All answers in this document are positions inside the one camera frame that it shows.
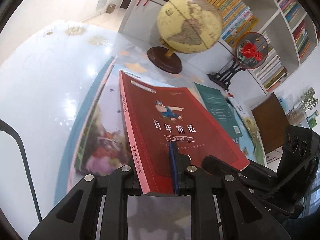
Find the white rabbit hill book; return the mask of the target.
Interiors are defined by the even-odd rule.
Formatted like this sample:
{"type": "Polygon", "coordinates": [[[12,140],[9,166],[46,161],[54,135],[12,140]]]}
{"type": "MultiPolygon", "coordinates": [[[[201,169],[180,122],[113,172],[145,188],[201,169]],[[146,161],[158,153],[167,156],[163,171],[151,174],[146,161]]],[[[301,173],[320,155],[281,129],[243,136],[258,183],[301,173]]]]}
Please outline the white rabbit hill book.
{"type": "Polygon", "coordinates": [[[114,64],[103,81],[76,147],[74,171],[78,174],[105,176],[126,165],[131,158],[120,97],[121,71],[152,86],[171,86],[114,64]]]}

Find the red fairy tale book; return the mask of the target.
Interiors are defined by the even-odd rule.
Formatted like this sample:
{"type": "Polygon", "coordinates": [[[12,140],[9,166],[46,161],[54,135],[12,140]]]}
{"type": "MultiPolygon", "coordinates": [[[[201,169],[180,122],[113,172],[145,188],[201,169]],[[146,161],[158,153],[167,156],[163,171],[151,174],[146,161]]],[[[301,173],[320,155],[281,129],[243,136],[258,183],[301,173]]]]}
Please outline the red fairy tale book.
{"type": "Polygon", "coordinates": [[[120,95],[133,161],[143,194],[173,194],[169,146],[200,167],[214,156],[242,171],[249,160],[185,87],[158,87],[119,72],[120,95]]]}

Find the brown wooden cabinet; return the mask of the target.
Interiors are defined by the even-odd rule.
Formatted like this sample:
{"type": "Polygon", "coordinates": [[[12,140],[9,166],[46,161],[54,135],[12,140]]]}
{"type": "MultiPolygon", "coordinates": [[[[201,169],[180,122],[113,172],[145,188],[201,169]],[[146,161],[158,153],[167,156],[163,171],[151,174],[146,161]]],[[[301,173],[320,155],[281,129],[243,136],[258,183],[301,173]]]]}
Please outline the brown wooden cabinet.
{"type": "Polygon", "coordinates": [[[274,93],[252,110],[266,154],[283,146],[289,126],[286,114],[274,93]]]}

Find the potted green plant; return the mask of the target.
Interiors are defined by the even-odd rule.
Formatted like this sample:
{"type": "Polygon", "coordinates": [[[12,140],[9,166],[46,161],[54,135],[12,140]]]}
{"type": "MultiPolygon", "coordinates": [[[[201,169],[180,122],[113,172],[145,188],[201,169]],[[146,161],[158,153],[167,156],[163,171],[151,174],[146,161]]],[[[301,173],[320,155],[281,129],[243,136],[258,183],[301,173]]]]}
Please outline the potted green plant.
{"type": "Polygon", "coordinates": [[[310,87],[304,94],[300,102],[300,109],[303,111],[313,110],[319,103],[319,99],[315,97],[316,92],[313,87],[310,87]]]}

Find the dark teal book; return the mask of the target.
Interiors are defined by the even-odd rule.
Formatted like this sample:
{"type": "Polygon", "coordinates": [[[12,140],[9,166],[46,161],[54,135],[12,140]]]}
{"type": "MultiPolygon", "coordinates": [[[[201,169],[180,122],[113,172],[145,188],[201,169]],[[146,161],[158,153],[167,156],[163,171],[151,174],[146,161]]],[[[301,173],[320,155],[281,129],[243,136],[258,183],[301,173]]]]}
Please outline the dark teal book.
{"type": "Polygon", "coordinates": [[[194,83],[194,86],[207,111],[223,127],[228,135],[232,139],[242,137],[242,132],[240,131],[240,127],[235,119],[234,113],[230,109],[227,100],[220,90],[198,83],[194,83]]]}

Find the round embroidered fan on stand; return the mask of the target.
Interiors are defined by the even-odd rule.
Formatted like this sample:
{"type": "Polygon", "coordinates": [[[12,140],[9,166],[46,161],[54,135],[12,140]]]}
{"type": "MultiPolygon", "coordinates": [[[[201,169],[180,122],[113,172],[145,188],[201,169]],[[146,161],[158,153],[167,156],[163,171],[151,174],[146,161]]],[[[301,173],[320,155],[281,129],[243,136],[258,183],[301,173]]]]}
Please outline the round embroidered fan on stand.
{"type": "Polygon", "coordinates": [[[268,56],[268,42],[260,33],[249,32],[236,43],[231,65],[221,73],[208,74],[211,81],[228,91],[231,79],[240,71],[260,67],[268,56]]]}

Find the white bookshelf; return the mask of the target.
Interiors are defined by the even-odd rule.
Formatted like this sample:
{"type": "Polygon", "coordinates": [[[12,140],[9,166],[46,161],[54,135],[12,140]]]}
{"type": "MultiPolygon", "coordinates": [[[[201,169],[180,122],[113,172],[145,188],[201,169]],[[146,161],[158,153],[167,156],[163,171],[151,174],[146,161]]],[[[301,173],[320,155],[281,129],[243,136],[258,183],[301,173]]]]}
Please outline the white bookshelf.
{"type": "MultiPolygon", "coordinates": [[[[157,44],[157,14],[168,0],[124,2],[128,13],[120,31],[150,44],[157,44]]],[[[303,65],[319,46],[319,31],[297,0],[207,0],[223,18],[220,45],[235,52],[249,32],[263,35],[269,46],[266,61],[251,71],[265,94],[274,91],[303,65]]]]}

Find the yellow antique globe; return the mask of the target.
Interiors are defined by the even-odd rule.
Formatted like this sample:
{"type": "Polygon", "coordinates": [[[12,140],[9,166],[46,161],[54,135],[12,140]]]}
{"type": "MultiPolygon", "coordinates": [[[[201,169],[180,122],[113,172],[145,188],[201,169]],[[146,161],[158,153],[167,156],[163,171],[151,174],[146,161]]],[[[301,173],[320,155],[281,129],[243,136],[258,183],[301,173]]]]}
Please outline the yellow antique globe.
{"type": "Polygon", "coordinates": [[[148,49],[149,60],[159,69],[179,74],[181,59],[176,55],[201,53],[220,39],[220,12],[206,0],[169,0],[157,15],[161,46],[148,49]]]}

